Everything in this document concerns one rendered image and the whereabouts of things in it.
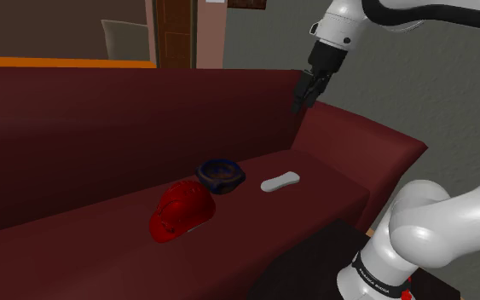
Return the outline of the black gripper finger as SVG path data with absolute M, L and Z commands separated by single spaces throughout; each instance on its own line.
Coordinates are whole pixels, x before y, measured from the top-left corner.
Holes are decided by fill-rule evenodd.
M 293 91 L 292 112 L 298 113 L 303 106 L 312 108 L 317 98 L 325 91 L 330 78 L 330 73 L 322 72 L 315 75 L 303 70 Z

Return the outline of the white remote control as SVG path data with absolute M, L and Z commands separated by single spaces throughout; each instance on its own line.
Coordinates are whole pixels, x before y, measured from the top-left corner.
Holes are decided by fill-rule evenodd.
M 270 193 L 285 186 L 298 183 L 299 181 L 300 176 L 297 173 L 288 171 L 280 176 L 263 181 L 260 185 L 260 188 L 262 191 Z

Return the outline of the dark blue bowl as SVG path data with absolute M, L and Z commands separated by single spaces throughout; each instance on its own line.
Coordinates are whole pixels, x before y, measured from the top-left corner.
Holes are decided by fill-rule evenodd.
M 208 160 L 196 169 L 195 175 L 213 194 L 230 193 L 246 179 L 246 173 L 228 159 Z

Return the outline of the brown wooden door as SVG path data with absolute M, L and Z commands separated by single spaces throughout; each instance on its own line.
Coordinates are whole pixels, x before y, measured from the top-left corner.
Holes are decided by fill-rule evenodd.
M 153 0 L 160 68 L 195 68 L 198 0 Z

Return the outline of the red hard hat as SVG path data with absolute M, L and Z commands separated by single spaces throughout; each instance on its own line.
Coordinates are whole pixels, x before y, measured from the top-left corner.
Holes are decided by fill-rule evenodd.
M 209 221 L 215 211 L 216 203 L 201 183 L 176 182 L 161 196 L 149 220 L 149 232 L 156 242 L 165 243 Z

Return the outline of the beige chair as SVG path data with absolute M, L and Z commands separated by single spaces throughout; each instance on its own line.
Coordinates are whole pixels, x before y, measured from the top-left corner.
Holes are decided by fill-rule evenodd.
M 147 25 L 101 20 L 109 60 L 150 61 Z

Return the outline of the dark red sofa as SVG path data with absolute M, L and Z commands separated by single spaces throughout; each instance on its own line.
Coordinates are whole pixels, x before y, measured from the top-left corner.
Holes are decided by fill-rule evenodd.
M 337 107 L 293 113 L 294 70 L 0 67 L 0 300 L 246 300 L 282 252 L 366 231 L 425 144 Z M 163 192 L 210 159 L 246 173 L 159 244 Z M 263 181 L 293 171 L 274 192 Z

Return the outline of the orange counter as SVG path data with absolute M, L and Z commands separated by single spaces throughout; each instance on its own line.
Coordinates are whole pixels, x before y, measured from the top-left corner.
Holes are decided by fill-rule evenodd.
M 151 61 L 0 57 L 0 67 L 156 68 Z

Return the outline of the dark wall picture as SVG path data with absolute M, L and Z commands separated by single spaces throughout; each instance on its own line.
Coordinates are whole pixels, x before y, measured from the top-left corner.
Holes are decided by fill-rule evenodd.
M 266 9 L 267 0 L 227 0 L 231 9 Z

